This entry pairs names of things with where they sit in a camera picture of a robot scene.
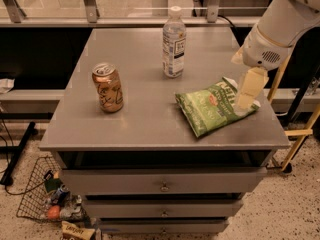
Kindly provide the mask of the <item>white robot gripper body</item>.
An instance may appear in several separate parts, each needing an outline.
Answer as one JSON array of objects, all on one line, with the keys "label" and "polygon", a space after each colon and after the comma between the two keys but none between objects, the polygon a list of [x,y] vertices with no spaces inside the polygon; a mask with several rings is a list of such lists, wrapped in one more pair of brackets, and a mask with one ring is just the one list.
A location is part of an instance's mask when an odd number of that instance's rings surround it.
[{"label": "white robot gripper body", "polygon": [[231,62],[249,67],[262,67],[267,71],[278,68],[292,53],[294,46],[284,46],[266,37],[255,25]]}]

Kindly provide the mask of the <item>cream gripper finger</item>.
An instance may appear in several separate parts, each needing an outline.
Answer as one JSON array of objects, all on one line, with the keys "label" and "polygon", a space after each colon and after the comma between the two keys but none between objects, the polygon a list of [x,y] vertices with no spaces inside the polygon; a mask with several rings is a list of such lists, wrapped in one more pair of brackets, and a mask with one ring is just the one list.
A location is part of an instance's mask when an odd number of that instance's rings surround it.
[{"label": "cream gripper finger", "polygon": [[267,70],[263,67],[252,67],[240,78],[235,99],[237,110],[247,110],[268,82]]}]

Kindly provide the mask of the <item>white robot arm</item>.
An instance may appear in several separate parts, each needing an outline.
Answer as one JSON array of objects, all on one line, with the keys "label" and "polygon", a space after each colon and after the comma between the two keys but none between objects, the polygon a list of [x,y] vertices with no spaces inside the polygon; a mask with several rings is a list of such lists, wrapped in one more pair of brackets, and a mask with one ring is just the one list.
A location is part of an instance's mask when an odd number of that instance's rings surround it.
[{"label": "white robot arm", "polygon": [[320,23],[320,0],[272,0],[252,27],[232,62],[244,64],[234,110],[248,111],[268,80],[268,71],[278,68],[293,52],[297,41]]}]

